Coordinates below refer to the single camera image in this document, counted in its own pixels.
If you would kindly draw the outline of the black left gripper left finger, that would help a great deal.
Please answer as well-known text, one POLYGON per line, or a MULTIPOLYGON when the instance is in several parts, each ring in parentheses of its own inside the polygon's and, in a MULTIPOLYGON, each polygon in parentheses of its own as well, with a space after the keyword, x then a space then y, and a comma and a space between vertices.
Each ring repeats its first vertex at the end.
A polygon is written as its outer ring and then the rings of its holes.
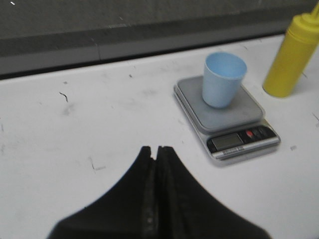
POLYGON ((50 239, 155 239, 155 161, 143 146, 121 179, 102 197, 60 220, 50 239))

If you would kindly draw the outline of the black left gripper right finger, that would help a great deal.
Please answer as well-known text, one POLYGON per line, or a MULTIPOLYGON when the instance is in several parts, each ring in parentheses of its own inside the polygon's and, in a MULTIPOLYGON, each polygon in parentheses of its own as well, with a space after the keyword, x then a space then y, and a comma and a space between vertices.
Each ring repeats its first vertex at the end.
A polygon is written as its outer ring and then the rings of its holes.
POLYGON ((228 209, 192 176, 172 147, 156 159, 161 239, 269 239, 261 227, 228 209))

